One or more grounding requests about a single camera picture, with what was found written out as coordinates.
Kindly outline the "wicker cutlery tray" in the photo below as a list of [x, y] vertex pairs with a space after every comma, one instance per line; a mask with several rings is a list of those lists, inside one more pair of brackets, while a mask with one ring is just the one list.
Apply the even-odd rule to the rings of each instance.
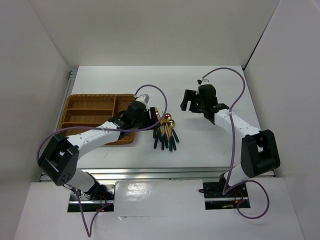
[[73, 94], [65, 103], [58, 129], [98, 127], [135, 100], [132, 94]]

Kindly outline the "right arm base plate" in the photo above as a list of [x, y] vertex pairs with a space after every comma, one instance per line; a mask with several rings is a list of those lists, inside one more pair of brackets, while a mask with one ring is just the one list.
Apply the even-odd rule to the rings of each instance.
[[251, 207], [249, 195], [245, 184], [237, 186], [222, 194], [223, 187], [218, 182], [204, 182], [198, 190], [204, 196], [206, 210], [228, 210], [239, 208], [249, 209]]

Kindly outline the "gold fork green handle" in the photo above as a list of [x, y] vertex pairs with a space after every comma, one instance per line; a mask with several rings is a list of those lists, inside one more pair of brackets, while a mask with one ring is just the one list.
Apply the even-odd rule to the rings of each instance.
[[154, 139], [157, 137], [157, 134], [158, 134], [158, 126], [155, 126], [155, 127], [153, 128], [153, 134], [152, 134], [152, 136], [153, 136]]

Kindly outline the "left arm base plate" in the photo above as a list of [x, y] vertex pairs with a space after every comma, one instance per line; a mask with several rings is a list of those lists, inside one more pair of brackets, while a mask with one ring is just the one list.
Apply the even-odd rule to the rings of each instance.
[[79, 189], [74, 192], [71, 189], [67, 212], [79, 213], [81, 211], [78, 199], [84, 213], [113, 212], [115, 208], [115, 187], [115, 184], [100, 184], [91, 193]]

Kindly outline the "aluminium frame rail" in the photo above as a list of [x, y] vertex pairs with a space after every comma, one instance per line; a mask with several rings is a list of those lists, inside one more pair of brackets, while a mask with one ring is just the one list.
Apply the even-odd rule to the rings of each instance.
[[83, 168], [99, 181], [215, 179], [228, 167]]

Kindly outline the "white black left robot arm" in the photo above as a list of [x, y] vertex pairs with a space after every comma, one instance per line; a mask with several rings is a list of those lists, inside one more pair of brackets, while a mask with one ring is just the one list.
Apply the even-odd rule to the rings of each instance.
[[37, 164], [57, 186], [69, 186], [81, 191], [88, 200], [108, 191], [90, 173], [77, 167], [87, 153], [131, 134], [133, 130], [153, 124], [146, 100], [137, 98], [126, 110], [102, 125], [79, 134], [56, 134], [40, 155]]

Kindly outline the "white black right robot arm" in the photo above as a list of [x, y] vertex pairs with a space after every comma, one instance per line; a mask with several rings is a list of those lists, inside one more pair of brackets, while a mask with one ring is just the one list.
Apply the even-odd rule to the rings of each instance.
[[254, 127], [230, 111], [224, 103], [218, 103], [216, 89], [204, 84], [198, 90], [185, 90], [180, 108], [203, 114], [212, 124], [232, 135], [232, 144], [241, 139], [240, 163], [219, 177], [218, 190], [230, 196], [241, 183], [280, 167], [278, 147], [274, 133]]

